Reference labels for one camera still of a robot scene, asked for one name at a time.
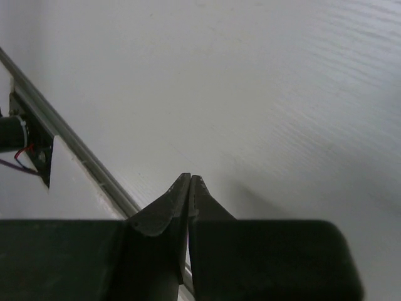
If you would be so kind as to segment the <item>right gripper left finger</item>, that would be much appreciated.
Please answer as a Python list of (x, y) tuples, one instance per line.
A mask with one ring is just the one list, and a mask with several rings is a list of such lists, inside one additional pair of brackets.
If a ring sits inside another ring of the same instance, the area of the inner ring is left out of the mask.
[(128, 224), (144, 236), (161, 235), (175, 218), (182, 216), (189, 185), (190, 173), (182, 173), (163, 195), (127, 219)]

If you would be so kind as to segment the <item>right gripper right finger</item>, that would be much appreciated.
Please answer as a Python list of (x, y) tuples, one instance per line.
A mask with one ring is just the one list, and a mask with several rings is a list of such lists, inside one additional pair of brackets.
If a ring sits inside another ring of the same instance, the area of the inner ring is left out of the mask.
[(193, 175), (190, 180), (189, 217), (210, 221), (235, 220), (235, 217), (212, 197), (203, 178), (198, 175)]

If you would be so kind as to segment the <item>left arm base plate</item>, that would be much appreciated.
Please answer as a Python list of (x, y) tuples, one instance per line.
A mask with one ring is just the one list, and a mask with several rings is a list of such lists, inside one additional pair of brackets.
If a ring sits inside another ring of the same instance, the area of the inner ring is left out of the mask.
[(16, 113), (27, 122), (28, 147), (30, 147), (30, 150), (26, 154), (44, 184), (49, 187), (53, 155), (53, 136), (16, 92), (9, 94), (9, 104), (10, 112)]

